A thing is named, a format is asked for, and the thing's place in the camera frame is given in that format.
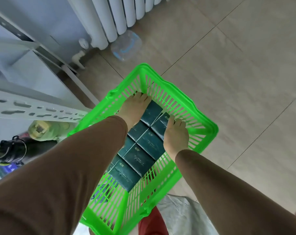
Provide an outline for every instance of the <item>person's right hand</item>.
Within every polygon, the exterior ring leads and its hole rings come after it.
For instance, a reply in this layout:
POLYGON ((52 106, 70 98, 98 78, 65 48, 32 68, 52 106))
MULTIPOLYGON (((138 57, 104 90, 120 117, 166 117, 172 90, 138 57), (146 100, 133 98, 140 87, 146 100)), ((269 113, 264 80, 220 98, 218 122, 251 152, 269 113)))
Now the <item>person's right hand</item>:
POLYGON ((174 116, 171 115, 164 133, 163 146, 174 162, 176 155, 181 150, 188 149, 188 141, 189 134, 186 129, 186 122, 181 119, 175 121, 174 116))

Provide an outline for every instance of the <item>clear plastic lid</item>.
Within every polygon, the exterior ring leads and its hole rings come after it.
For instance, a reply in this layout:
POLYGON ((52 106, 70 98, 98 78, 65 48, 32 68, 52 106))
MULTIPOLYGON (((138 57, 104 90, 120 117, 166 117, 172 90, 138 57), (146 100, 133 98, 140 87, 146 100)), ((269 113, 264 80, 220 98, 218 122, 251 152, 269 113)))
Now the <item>clear plastic lid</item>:
POLYGON ((111 44, 111 51, 119 60, 126 61, 140 50, 141 45, 142 41, 139 36, 127 30, 111 44))

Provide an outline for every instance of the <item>white radiator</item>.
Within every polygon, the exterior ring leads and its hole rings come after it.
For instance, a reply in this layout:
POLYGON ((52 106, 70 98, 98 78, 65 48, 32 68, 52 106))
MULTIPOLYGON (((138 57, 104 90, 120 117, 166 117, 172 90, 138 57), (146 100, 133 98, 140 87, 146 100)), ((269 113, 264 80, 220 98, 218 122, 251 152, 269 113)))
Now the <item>white radiator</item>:
POLYGON ((91 37, 91 46, 105 49, 161 0, 68 0, 91 37))

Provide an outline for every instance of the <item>person's left hand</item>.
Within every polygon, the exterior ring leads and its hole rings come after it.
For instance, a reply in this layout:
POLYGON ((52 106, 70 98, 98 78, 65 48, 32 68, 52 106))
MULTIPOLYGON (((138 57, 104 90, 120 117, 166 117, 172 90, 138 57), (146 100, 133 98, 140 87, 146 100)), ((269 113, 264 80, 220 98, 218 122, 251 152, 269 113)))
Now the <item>person's left hand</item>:
POLYGON ((151 96, 137 92, 126 99, 116 115, 125 120, 129 131, 139 122, 150 102, 151 96))

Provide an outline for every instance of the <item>person's leg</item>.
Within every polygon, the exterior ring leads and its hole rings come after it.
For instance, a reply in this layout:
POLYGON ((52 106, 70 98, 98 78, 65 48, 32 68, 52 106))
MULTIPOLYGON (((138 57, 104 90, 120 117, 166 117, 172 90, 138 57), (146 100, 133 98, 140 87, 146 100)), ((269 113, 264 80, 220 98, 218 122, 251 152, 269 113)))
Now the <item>person's leg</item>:
POLYGON ((148 217, 138 224, 138 235, 168 235, 166 224, 158 210, 154 207, 148 217))

